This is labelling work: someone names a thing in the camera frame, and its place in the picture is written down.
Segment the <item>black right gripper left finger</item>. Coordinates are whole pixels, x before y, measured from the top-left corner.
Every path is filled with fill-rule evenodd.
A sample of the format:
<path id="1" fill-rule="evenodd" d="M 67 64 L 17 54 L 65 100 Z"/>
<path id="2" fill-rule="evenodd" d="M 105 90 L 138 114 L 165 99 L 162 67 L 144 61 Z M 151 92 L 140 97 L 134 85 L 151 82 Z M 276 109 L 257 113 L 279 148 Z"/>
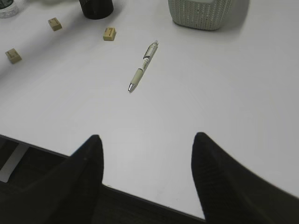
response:
<path id="1" fill-rule="evenodd" d="M 102 141 L 92 135 L 45 177 L 0 204 L 2 224 L 90 224 L 102 187 Z"/>

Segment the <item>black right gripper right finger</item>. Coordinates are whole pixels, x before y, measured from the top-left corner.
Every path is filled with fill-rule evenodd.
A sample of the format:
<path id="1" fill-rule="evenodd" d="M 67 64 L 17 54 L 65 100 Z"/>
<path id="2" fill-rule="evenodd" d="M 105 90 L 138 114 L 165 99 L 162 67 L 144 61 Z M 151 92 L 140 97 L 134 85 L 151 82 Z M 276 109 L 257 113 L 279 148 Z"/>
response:
<path id="1" fill-rule="evenodd" d="M 195 135 L 192 176 L 208 224 L 297 224 L 299 199 L 251 172 L 206 133 Z"/>

